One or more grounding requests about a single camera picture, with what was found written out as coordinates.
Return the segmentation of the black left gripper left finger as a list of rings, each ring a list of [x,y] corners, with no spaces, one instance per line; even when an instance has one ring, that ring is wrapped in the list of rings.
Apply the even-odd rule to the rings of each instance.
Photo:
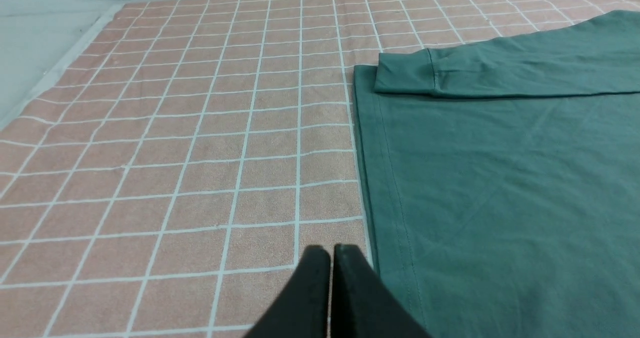
[[[245,334],[246,338],[325,338],[327,336],[330,255],[308,246],[285,287]]]

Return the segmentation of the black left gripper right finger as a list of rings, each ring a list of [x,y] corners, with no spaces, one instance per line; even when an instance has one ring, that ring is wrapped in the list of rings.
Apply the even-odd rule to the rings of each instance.
[[[332,338],[429,338],[384,286],[362,251],[337,244],[333,254]]]

